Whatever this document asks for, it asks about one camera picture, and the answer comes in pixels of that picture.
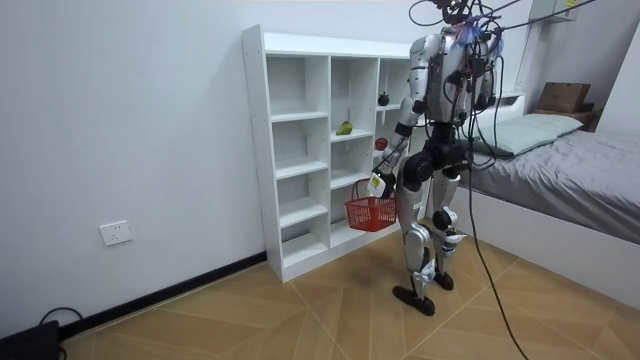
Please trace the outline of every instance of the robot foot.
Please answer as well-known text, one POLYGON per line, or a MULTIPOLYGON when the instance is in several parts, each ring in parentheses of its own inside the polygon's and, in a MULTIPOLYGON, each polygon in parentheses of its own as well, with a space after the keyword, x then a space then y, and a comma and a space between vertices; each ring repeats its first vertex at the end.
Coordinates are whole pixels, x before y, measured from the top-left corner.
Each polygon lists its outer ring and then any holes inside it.
POLYGON ((442 287, 443 289, 447 291, 453 290, 454 283, 451 275, 447 273, 444 273, 444 275, 436 273, 436 276, 435 278, 433 278, 433 280, 435 280, 435 282, 437 282, 438 285, 440 285, 440 287, 442 287))
POLYGON ((405 289, 402 286, 395 286, 393 288, 393 295, 395 295, 398 300, 416 308, 427 316, 432 316, 436 312, 436 306, 431 299, 425 297, 424 300, 420 300, 413 290, 405 289))

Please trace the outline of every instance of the gray bedsheet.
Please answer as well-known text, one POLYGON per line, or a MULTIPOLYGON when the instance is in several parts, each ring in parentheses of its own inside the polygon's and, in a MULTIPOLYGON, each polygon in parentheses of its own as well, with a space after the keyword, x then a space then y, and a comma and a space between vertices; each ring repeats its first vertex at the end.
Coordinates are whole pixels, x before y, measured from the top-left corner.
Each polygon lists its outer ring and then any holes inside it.
POLYGON ((640 244, 640 139, 576 131, 475 172, 473 187, 640 244))

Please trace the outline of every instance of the wall outlet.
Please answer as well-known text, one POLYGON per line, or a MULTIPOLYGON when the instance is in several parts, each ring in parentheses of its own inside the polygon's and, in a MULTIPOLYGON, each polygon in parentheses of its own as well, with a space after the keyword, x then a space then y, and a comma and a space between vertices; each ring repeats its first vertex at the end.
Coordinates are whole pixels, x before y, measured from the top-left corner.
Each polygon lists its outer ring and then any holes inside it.
POLYGON ((131 231, 129 230, 129 223, 121 221, 115 224, 100 226, 100 233, 102 234, 102 240, 107 246, 115 245, 121 242, 133 240, 131 231))

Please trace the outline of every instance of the white bed frame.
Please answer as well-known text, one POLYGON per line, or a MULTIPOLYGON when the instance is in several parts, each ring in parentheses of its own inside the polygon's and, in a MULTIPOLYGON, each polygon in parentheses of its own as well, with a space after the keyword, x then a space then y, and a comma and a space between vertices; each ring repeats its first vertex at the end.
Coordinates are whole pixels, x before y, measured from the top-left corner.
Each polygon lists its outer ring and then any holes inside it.
MULTIPOLYGON (((469 191, 451 208, 458 230, 473 234, 469 191)), ((473 192, 478 238, 640 309, 640 245, 473 192)))

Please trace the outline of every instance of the wooden floor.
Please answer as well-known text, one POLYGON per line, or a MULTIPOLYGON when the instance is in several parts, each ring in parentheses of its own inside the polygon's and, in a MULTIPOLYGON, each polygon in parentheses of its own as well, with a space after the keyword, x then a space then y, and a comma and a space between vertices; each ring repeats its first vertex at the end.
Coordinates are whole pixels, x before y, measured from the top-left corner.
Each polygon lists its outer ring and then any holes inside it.
MULTIPOLYGON (((530 359, 640 359, 640 311, 482 248, 530 359)), ((391 294, 408 286, 403 264, 396 233, 286 284, 260 265, 65 347, 70 360, 520 359, 470 239, 455 290, 428 287, 433 317, 391 294)))

